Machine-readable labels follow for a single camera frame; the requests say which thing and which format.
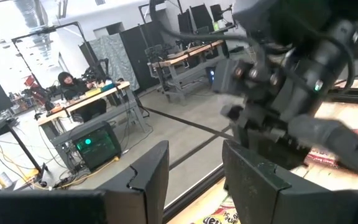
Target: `person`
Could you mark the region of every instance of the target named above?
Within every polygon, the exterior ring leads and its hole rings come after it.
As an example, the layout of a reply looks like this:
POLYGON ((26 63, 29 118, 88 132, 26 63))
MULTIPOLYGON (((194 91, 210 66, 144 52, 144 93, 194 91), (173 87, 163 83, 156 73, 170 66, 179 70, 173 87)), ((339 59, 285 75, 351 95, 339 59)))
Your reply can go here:
MULTIPOLYGON (((63 95, 68 101, 73 100, 76 96, 84 95, 94 86, 93 83, 85 83, 82 80, 74 78, 68 72, 60 73, 58 76, 58 81, 60 83, 63 95)), ((96 114, 104 114, 106 112, 106 106, 106 101, 99 99, 85 106, 82 106, 81 108, 78 108, 74 113, 79 114, 85 123, 91 120, 92 117, 96 114)))

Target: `dark hoodie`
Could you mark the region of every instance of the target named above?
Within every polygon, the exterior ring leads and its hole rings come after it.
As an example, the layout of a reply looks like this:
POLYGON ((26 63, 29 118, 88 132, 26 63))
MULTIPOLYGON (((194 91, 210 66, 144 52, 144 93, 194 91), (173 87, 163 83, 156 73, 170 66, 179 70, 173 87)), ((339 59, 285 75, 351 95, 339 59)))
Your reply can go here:
POLYGON ((65 96, 66 100, 72 100, 75 96, 81 96, 84 95, 85 92, 90 90, 86 83, 74 78, 70 73, 68 72, 62 72, 58 76, 58 80, 60 83, 60 87, 62 88, 63 95, 65 96), (73 79, 72 84, 67 84, 64 82, 64 80, 67 77, 71 77, 73 79))

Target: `ceiling duct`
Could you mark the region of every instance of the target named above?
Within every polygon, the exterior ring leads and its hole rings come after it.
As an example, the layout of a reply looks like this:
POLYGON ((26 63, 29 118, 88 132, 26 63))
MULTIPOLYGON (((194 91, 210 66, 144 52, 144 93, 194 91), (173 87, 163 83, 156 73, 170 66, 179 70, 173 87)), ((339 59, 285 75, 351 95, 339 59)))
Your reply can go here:
MULTIPOLYGON (((48 16, 40 0, 13 0, 23 15, 26 26, 34 32, 48 26, 48 16)), ((29 37, 39 50, 44 60, 51 59, 50 34, 33 35, 29 37)))

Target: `concrete floor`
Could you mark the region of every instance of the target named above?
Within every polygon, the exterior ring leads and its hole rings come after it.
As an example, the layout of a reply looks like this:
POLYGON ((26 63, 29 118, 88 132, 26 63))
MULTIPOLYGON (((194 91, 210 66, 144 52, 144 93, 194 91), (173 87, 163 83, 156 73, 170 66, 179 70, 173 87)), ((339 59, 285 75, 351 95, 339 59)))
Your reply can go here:
MULTIPOLYGON (((228 120, 219 114, 222 105, 224 103, 234 101, 238 103, 242 102, 241 98, 214 95, 207 88, 203 88, 200 91, 195 92, 193 95, 189 95, 187 97, 186 106, 168 103, 165 96, 157 91, 153 91, 143 96, 140 100, 142 104, 148 108, 202 124, 218 131, 221 131, 228 125, 228 120)), ((40 129, 33 119, 33 116, 34 112, 20 115, 20 124, 17 128, 15 128, 15 130, 27 145, 37 162, 39 164, 46 162, 48 168, 52 171, 53 178, 58 179, 59 175, 66 170, 64 168, 64 163, 58 156, 56 157, 57 162, 59 162, 62 166, 52 160, 51 154, 42 141, 39 131, 40 129)), ((172 163, 213 135, 198 128, 194 128, 154 113, 151 113, 150 117, 146 118, 146 122, 153 127, 153 132, 145 134, 138 126, 131 126, 129 128, 129 138, 125 138, 122 142, 122 150, 124 151, 125 149, 131 148, 141 139, 149 135, 147 138, 141 141, 140 144, 134 146, 127 154, 122 156, 119 162, 112 163, 96 175, 88 178, 82 184, 73 186, 72 189, 94 189, 98 187, 125 169, 160 141, 169 141, 170 162, 172 163)), ((118 139, 121 140, 123 137, 123 131, 116 134, 118 139)), ((15 142, 14 138, 10 134, 0 136, 0 141, 15 142)), ((197 183, 197 181, 211 172, 215 167, 220 165, 222 141, 223 138, 215 139, 212 143, 208 144, 195 155, 191 156, 185 162, 170 171, 166 203, 170 203, 172 200, 180 196, 185 190, 190 188, 192 185, 197 183)), ((17 144, 6 142, 0 142, 5 155, 13 159, 20 166, 28 168, 32 167, 30 161, 26 158, 17 144)), ((57 153, 52 145, 49 142, 47 142, 47 145, 51 149, 53 156, 56 156, 57 153)), ((4 163, 12 170, 19 172, 15 165, 5 161, 4 163)), ((23 173, 28 173, 28 170, 22 170, 23 173)), ((17 174, 8 170, 0 162, 0 173, 1 172, 5 172, 12 180, 20 179, 17 174)))

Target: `chip bag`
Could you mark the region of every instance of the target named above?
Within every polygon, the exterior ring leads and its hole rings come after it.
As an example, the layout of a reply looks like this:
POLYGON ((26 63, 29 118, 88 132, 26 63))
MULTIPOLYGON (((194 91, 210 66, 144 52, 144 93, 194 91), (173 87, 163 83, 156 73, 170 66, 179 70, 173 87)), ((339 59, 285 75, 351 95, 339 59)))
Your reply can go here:
POLYGON ((232 198, 226 197, 213 214, 191 224, 240 224, 240 221, 232 198))
POLYGON ((335 154, 325 151, 323 149, 313 148, 306 157, 306 162, 315 161, 326 165, 337 167, 338 158, 335 154))

